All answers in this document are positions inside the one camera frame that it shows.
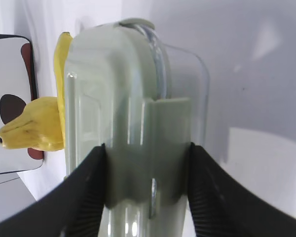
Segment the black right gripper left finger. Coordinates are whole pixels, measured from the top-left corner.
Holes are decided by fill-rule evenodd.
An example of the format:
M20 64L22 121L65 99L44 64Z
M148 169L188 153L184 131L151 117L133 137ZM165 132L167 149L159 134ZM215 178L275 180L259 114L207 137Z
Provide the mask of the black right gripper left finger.
M48 195L0 222L0 237L96 237L105 186L106 151L101 145Z

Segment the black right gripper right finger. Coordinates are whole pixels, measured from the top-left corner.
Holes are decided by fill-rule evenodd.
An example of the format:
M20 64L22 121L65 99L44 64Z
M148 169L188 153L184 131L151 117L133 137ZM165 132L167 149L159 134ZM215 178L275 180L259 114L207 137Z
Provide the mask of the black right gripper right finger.
M296 237L296 218L251 193L194 143L187 197L198 237Z

